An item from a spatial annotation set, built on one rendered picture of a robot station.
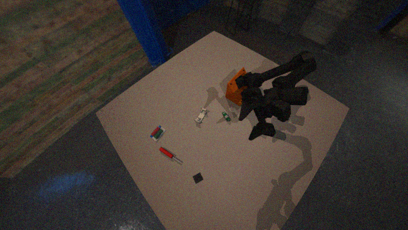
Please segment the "red-handled screwdriver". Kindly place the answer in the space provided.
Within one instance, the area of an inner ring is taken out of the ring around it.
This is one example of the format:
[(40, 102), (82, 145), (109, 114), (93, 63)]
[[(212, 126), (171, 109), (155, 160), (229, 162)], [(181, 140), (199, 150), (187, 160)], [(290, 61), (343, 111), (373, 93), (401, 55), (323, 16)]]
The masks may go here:
[[(165, 150), (164, 148), (160, 148), (160, 151), (162, 152), (162, 153), (164, 153), (166, 156), (168, 156), (169, 158), (174, 158), (173, 156), (174, 155), (172, 155), (171, 153), (169, 153), (167, 150)], [(175, 158), (174, 158), (175, 159)], [(175, 159), (175, 160), (177, 160), (177, 159)], [(178, 160), (177, 160), (178, 161)], [(178, 162), (180, 162), (180, 161), (178, 161)], [(180, 162), (181, 163), (181, 162)]]

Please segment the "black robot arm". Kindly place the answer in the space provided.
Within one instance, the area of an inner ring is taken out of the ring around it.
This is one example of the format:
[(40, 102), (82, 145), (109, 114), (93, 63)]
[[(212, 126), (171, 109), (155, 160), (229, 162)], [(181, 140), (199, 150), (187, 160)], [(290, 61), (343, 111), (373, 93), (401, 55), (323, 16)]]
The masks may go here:
[[(286, 122), (291, 115), (291, 105), (302, 105), (307, 103), (308, 87), (295, 87), (295, 85), (306, 77), (310, 72), (316, 70), (316, 60), (311, 52), (303, 51), (297, 54), (288, 63), (279, 65), (263, 73), (248, 72), (235, 79), (238, 89), (243, 86), (247, 88), (260, 87), (263, 82), (277, 77), (272, 81), (273, 88), (263, 90), (264, 95), (274, 97), (268, 99), (265, 104), (271, 107), (271, 117), (277, 117), (279, 121)], [(293, 72), (291, 72), (293, 71)]]

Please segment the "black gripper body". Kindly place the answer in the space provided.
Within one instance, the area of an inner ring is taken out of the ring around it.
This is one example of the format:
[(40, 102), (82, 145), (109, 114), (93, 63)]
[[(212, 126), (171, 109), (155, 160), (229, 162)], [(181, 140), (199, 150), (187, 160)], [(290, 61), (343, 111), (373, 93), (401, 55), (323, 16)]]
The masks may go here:
[(255, 107), (253, 110), (255, 112), (255, 115), (258, 119), (257, 123), (257, 127), (265, 127), (265, 128), (270, 128), (271, 131), (271, 135), (267, 135), (267, 134), (263, 134), (263, 135), (267, 135), (270, 137), (273, 137), (276, 133), (275, 128), (273, 126), (273, 124), (271, 123), (267, 123), (265, 121), (266, 118), (271, 118), (271, 107), (268, 104), (265, 104), (265, 102), (274, 97), (272, 95), (264, 95), (261, 92), (261, 89), (258, 87), (254, 87), (254, 88), (246, 88), (245, 90), (243, 90), (241, 93), (242, 97), (256, 97), (258, 98), (259, 102), (260, 102), (260, 106)]

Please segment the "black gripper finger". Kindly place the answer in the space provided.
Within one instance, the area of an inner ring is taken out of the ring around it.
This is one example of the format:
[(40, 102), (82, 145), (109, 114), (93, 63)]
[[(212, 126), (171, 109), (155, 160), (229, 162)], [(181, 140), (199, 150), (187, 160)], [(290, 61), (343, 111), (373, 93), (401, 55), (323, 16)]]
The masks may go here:
[(239, 121), (242, 121), (255, 107), (260, 106), (260, 102), (256, 97), (242, 97), (241, 100)]
[(257, 127), (254, 126), (250, 136), (249, 136), (249, 140), (253, 140), (255, 138), (257, 138), (260, 135), (263, 134), (267, 134), (267, 135), (271, 135), (271, 131), (270, 128), (265, 128), (265, 127)]

